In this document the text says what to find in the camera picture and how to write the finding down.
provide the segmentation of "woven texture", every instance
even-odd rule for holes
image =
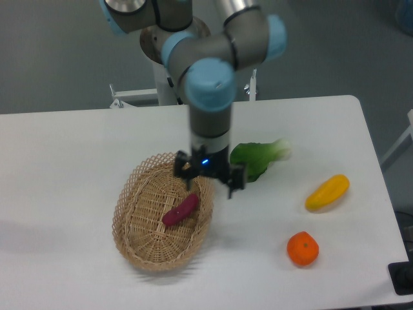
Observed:
[[[116,205],[112,225],[116,247],[141,269],[165,271],[185,265],[208,231],[212,182],[198,177],[188,192],[184,182],[173,177],[175,156],[158,154],[142,162],[130,175]],[[166,227],[162,217],[190,193],[199,198],[197,209],[179,224]]]

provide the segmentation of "metal bracket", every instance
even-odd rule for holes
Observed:
[[[409,126],[380,159],[380,167],[385,172],[412,144],[413,128]]]

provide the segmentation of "white table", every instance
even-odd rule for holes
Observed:
[[[351,96],[235,103],[232,145],[286,137],[293,154],[216,208],[182,271],[130,267],[112,239],[129,174],[158,152],[188,150],[186,107],[0,116],[0,309],[333,309],[409,302],[387,265],[407,260],[359,101]],[[333,174],[336,208],[304,209]],[[287,240],[320,246],[299,269]]]

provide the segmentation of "gray floor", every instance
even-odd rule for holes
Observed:
[[[382,156],[413,109],[413,37],[394,22],[396,2],[261,0],[285,21],[289,39],[282,58],[258,68],[259,98],[352,94]],[[221,23],[212,3],[194,0],[194,13],[216,33]],[[154,87],[139,33],[114,37],[97,1],[1,4],[0,114],[105,109],[109,83],[118,90]],[[249,75],[237,73],[238,100]],[[413,212],[413,147],[385,179],[394,208]]]

